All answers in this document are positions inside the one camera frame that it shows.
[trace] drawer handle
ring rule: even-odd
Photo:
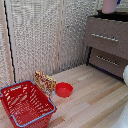
[[[92,36],[95,36],[95,37],[100,37],[102,39],[107,39],[107,40],[111,40],[111,41],[115,41],[115,42],[118,42],[118,40],[116,40],[115,38],[108,38],[108,37],[105,37],[105,36],[101,36],[101,35],[97,35],[97,34],[91,34]]]
[[[112,61],[110,61],[110,60],[108,60],[108,59],[105,59],[105,58],[102,57],[102,56],[96,56],[96,57],[99,58],[99,59],[101,59],[101,60],[104,60],[104,61],[106,61],[106,62],[108,62],[108,63],[111,63],[111,64],[113,64],[113,65],[120,66],[118,63],[112,62]]]

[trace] laminate floor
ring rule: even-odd
[[[74,89],[68,98],[54,95],[57,111],[48,128],[110,128],[128,101],[125,83],[91,66],[81,65],[52,77]],[[0,128],[13,128],[1,103]]]

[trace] red plastic basket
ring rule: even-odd
[[[46,128],[55,105],[31,81],[0,89],[0,99],[15,128]]]

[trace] woven wall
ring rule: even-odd
[[[58,33],[60,0],[8,0],[11,8],[16,64],[19,81],[34,80],[40,70],[52,75]]]
[[[11,56],[3,2],[0,0],[0,88],[13,83]]]
[[[60,72],[85,63],[86,19],[96,11],[96,0],[67,0],[60,52]]]

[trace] red bowl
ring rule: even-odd
[[[73,87],[68,83],[58,83],[56,85],[56,93],[60,97],[69,97],[72,93]]]

